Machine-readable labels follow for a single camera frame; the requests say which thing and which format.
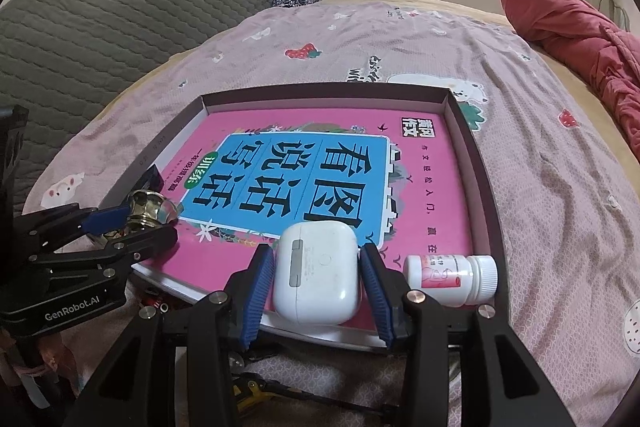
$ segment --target medicine bottle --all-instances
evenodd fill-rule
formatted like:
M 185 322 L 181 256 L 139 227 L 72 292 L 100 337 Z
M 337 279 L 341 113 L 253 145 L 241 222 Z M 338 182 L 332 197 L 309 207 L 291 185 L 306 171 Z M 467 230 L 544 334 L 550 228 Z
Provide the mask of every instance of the medicine bottle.
M 412 290 L 453 308 L 486 303 L 498 287 L 498 269 L 490 255 L 409 255 L 402 273 Z

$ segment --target polar bear print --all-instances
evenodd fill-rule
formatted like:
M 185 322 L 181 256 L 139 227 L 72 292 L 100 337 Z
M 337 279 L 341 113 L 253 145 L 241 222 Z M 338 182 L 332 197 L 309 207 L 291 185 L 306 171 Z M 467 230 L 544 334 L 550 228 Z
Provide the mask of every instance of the polar bear print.
M 391 84 L 415 84 L 417 86 L 446 87 L 453 92 L 458 102 L 488 103 L 482 84 L 462 78 L 443 78 L 432 74 L 401 73 L 390 76 Z
M 82 183 L 84 172 L 67 176 L 58 183 L 51 185 L 42 195 L 40 206 L 42 208 L 53 208 L 61 204 L 68 203 L 76 193 L 76 188 Z

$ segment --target pink bottle label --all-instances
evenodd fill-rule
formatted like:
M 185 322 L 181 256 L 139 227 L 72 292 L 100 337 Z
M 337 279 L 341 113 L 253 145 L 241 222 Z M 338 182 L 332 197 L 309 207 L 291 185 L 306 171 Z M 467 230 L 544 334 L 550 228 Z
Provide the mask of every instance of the pink bottle label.
M 460 288 L 458 261 L 452 255 L 427 255 L 422 258 L 423 288 Z

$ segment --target gray quilted headboard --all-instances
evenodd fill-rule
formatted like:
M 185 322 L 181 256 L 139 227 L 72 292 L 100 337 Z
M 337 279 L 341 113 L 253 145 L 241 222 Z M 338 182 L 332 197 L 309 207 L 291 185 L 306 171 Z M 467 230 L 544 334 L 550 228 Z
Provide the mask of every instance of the gray quilted headboard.
M 270 0 L 11 0 L 0 9 L 0 106 L 30 110 L 15 210 L 114 97 Z

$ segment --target red blanket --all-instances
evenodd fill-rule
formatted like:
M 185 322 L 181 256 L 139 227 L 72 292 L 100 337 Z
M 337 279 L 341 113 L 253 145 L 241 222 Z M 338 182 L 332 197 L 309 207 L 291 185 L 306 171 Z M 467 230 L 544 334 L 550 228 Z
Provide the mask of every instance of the red blanket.
M 523 39 L 542 46 L 588 83 L 640 160 L 640 40 L 584 0 L 501 0 Z

